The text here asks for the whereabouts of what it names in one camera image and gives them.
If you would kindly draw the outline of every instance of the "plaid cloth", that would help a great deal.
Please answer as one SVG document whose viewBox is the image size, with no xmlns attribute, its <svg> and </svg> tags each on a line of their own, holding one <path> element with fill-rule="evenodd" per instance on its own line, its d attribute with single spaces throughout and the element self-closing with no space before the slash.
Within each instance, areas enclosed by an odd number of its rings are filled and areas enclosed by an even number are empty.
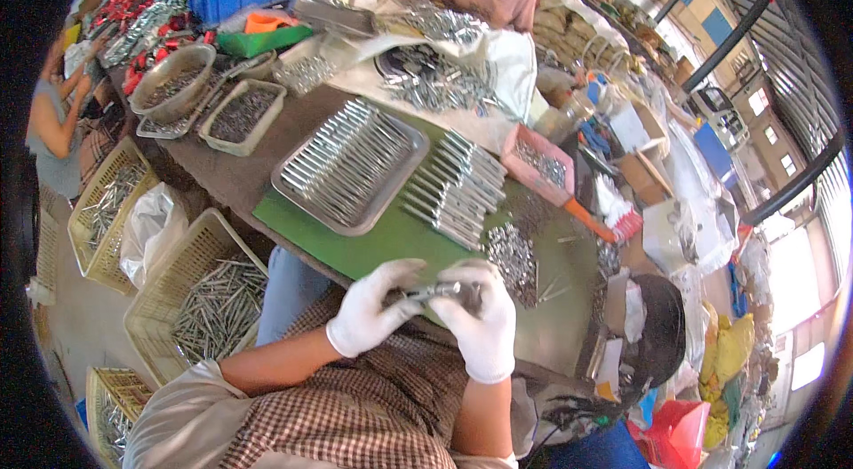
<svg viewBox="0 0 853 469">
<path fill-rule="evenodd" d="M 342 298 L 336 290 L 312 304 L 285 337 L 324 326 Z M 404 326 L 355 360 L 256 398 L 219 466 L 248 469 L 273 450 L 354 469 L 455 468 L 448 447 L 466 383 L 459 350 Z"/>
</svg>

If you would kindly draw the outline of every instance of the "gloved hand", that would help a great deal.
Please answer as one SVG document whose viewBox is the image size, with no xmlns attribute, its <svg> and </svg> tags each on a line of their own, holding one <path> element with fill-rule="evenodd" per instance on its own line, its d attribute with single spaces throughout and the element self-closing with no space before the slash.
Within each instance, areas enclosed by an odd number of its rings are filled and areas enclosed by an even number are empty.
<svg viewBox="0 0 853 469">
<path fill-rule="evenodd" d="M 479 284 L 483 302 L 478 316 L 450 297 L 435 297 L 429 305 L 447 325 L 465 358 L 468 376 L 480 384 L 497 384 L 515 369 L 515 304 L 497 268 L 471 258 L 438 274 L 441 282 Z"/>
<path fill-rule="evenodd" d="M 400 299 L 384 310 L 382 300 L 394 287 L 417 283 L 417 272 L 426 266 L 417 258 L 385 262 L 350 286 L 338 314 L 326 324 L 332 347 L 344 357 L 355 358 L 420 314 L 423 307 L 412 299 Z"/>
</svg>

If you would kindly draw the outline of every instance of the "corrugated metal roof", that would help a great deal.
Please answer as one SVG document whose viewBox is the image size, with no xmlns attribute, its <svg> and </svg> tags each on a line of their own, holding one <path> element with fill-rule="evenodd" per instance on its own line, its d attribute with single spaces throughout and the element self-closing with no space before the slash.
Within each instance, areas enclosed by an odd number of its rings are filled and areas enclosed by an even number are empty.
<svg viewBox="0 0 853 469">
<path fill-rule="evenodd" d="M 726 0 L 742 17 L 755 0 Z M 749 36 L 773 85 L 773 111 L 792 134 L 806 159 L 814 159 L 839 130 L 836 87 L 808 20 L 794 0 L 773 0 Z M 850 251 L 848 165 L 843 155 L 817 181 L 818 211 L 833 247 L 839 282 Z"/>
</svg>

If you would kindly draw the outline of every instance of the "orange handle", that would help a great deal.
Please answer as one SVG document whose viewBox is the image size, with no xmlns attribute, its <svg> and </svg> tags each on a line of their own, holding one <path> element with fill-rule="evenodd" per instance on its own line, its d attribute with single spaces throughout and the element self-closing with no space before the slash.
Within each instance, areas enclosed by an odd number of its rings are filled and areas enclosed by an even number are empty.
<svg viewBox="0 0 853 469">
<path fill-rule="evenodd" d="M 569 202 L 563 205 L 563 208 L 566 208 L 566 210 L 572 216 L 581 221 L 587 229 L 598 234 L 607 243 L 616 243 L 616 236 L 613 234 L 613 231 L 608 229 L 601 221 L 594 218 L 574 197 L 569 199 Z"/>
</svg>

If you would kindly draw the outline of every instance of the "window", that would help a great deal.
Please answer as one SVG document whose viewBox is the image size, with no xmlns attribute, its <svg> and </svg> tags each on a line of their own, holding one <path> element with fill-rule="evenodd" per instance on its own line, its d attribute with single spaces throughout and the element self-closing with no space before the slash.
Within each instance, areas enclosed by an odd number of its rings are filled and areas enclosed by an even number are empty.
<svg viewBox="0 0 853 469">
<path fill-rule="evenodd" d="M 702 21 L 702 28 L 705 29 L 717 47 L 722 45 L 722 42 L 726 41 L 726 38 L 732 33 L 732 26 L 722 15 L 719 8 L 714 8 L 713 12 Z"/>
<path fill-rule="evenodd" d="M 823 373 L 824 345 L 820 342 L 805 354 L 794 358 L 794 373 L 791 377 L 791 391 L 796 391 Z"/>
<path fill-rule="evenodd" d="M 770 142 L 771 145 L 779 141 L 779 138 L 776 136 L 776 132 L 773 130 L 773 127 L 767 127 L 764 129 L 764 135 L 767 136 L 767 141 Z"/>
<path fill-rule="evenodd" d="M 785 155 L 782 157 L 782 167 L 785 168 L 785 171 L 788 172 L 788 176 L 794 175 L 797 172 L 797 166 L 794 165 L 794 161 L 791 159 L 791 155 Z"/>
<path fill-rule="evenodd" d="M 764 91 L 763 88 L 758 88 L 758 91 L 750 95 L 749 106 L 752 107 L 752 112 L 755 112 L 756 116 L 760 116 L 764 109 L 770 106 L 770 101 L 767 98 L 767 92 Z"/>
</svg>

